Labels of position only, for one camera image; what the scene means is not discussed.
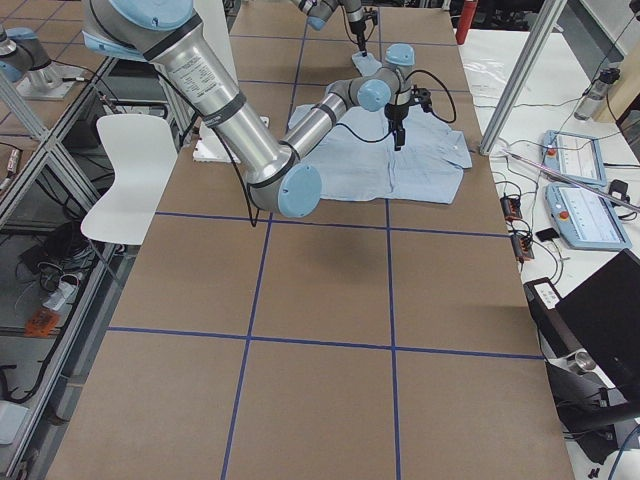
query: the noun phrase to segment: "white table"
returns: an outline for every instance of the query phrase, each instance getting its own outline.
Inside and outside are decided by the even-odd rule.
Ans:
[[[515,62],[526,41],[527,34],[522,32],[503,32],[471,30],[465,45],[460,47],[460,54],[465,64],[465,73],[471,85],[471,93],[476,105],[476,113],[480,128],[484,131],[498,98],[502,92],[506,79],[510,75]],[[552,104],[557,105],[581,96],[589,85],[586,76],[564,37],[559,33],[550,36],[547,45],[538,59],[537,64],[523,89],[518,104]],[[573,118],[572,112],[576,101],[563,106],[519,106],[513,109],[509,120],[501,133],[501,138],[513,144],[518,140],[529,140],[540,143],[547,130],[559,130],[604,137],[618,130],[615,124],[596,123],[591,120],[580,122]],[[606,163],[638,164],[633,152],[622,135],[615,135],[600,141],[602,154]],[[541,160],[541,149],[537,145],[518,142],[511,150],[530,160]],[[507,180],[517,183],[523,192],[534,190],[533,182],[528,181],[507,169],[504,157],[490,159],[492,170],[497,182]],[[533,167],[509,161],[512,171],[521,173],[533,179],[538,177],[538,171]],[[623,180],[629,184],[629,195],[632,203],[640,203],[640,169],[612,169],[607,168],[607,178]],[[525,220],[533,225],[533,231],[554,226],[546,208],[544,187],[549,184],[548,179],[540,177],[538,194],[524,195],[521,209]],[[497,185],[502,195],[505,185]],[[511,185],[506,186],[507,194],[517,193]],[[640,220],[626,222],[624,228],[633,243],[633,252],[640,256]],[[564,260],[564,273],[556,288],[561,295],[566,295],[588,278],[593,272],[611,259],[615,252],[580,251],[570,249],[563,240],[555,240],[559,253]],[[550,254],[534,245],[535,260],[525,262],[522,269],[522,281],[550,277],[555,269],[555,262]],[[567,443],[571,456],[574,473],[577,479],[584,479],[597,465],[587,459],[582,450],[574,442]],[[601,468],[599,478],[607,478],[615,453],[610,455],[605,466]],[[640,451],[627,451],[616,470],[615,480],[632,480],[638,478],[640,472]]]

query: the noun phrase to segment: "red cylinder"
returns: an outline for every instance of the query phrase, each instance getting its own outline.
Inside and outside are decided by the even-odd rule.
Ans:
[[[473,17],[476,16],[476,8],[478,7],[478,0],[465,0],[462,7],[462,15],[458,21],[458,30],[456,31],[456,41],[458,45],[463,45],[467,39],[467,33],[473,23]]]

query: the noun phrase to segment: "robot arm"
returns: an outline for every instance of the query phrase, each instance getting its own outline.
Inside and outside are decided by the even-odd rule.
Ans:
[[[12,82],[27,73],[34,88],[41,91],[62,84],[40,40],[28,28],[5,30],[0,25],[0,71]]]
[[[375,75],[333,84],[325,99],[279,142],[204,41],[202,21],[193,11],[192,0],[83,2],[84,34],[90,48],[163,65],[204,123],[240,158],[253,203],[288,217],[303,217],[316,207],[320,175],[298,162],[349,108],[362,105],[376,110],[392,96],[398,105],[411,97],[406,79],[413,65],[413,49],[394,46]],[[389,110],[395,112],[396,106]]]
[[[322,30],[325,24],[335,12],[336,8],[344,7],[349,22],[351,33],[356,36],[358,50],[362,56],[367,56],[367,40],[364,32],[367,28],[367,20],[371,20],[374,25],[378,23],[378,14],[375,10],[366,10],[362,7],[360,0],[291,0],[298,9],[309,18],[307,23],[314,30]]]

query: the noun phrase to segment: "light blue joint cap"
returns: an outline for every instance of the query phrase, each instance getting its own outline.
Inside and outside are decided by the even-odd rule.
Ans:
[[[358,90],[358,103],[370,112],[377,112],[391,100],[391,89],[382,80],[373,78],[362,84]]]
[[[109,0],[109,3],[131,23],[161,32],[184,25],[193,13],[193,0]]]
[[[84,35],[84,44],[89,50],[92,50],[100,55],[107,57],[116,57],[123,60],[132,60],[134,62],[146,62],[147,60],[142,56],[140,52],[132,48],[123,47],[111,40],[96,37],[87,32],[82,32]]]
[[[387,48],[386,60],[399,67],[413,67],[416,64],[416,55],[411,45],[406,43],[394,43]]]
[[[278,208],[285,217],[300,218],[309,215],[320,201],[322,180],[311,165],[301,163],[287,172],[278,192]]]
[[[308,17],[307,18],[307,23],[314,30],[322,30],[324,28],[324,26],[327,24],[327,22],[322,20],[320,17]]]
[[[22,72],[8,63],[0,62],[0,72],[4,73],[12,83],[22,78]]]
[[[30,28],[18,27],[7,30],[7,37],[11,40],[35,40],[38,36]]]

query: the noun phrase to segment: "white chair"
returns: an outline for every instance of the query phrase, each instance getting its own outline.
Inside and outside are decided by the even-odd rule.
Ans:
[[[178,154],[166,121],[119,114],[97,123],[115,179],[91,208],[81,230],[91,240],[142,245]]]

